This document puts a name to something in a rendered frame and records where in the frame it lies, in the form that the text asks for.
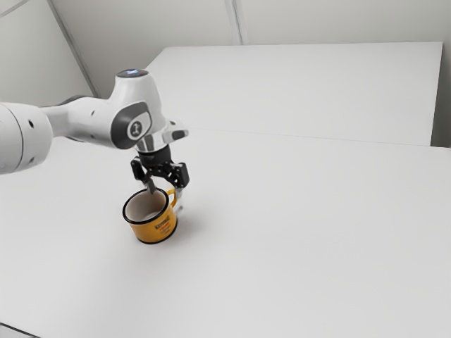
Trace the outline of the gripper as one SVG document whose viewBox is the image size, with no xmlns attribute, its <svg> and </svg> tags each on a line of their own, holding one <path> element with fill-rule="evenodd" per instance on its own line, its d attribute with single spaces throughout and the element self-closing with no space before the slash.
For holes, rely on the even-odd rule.
<svg viewBox="0 0 451 338">
<path fill-rule="evenodd" d="M 138 156 L 139 158 L 134 157 L 130 162 L 135 179 L 140 181 L 150 194 L 154 194 L 156 186 L 152 176 L 168 178 L 178 199 L 174 210 L 181 211 L 183 209 L 183 192 L 190 183 L 187 164 L 172 161 L 170 146 L 153 152 L 139 151 Z"/>
</svg>

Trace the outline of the yellow enamel mug black rim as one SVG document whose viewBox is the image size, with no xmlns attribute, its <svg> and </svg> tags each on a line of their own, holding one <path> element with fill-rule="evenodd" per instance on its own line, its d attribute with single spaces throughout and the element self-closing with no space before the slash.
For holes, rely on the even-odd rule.
<svg viewBox="0 0 451 338">
<path fill-rule="evenodd" d="M 174 208 L 178 197 L 174 189 L 147 189 L 134 193 L 123 206 L 123 218 L 136 238 L 144 244 L 158 244 L 167 240 L 177 229 Z"/>
</svg>

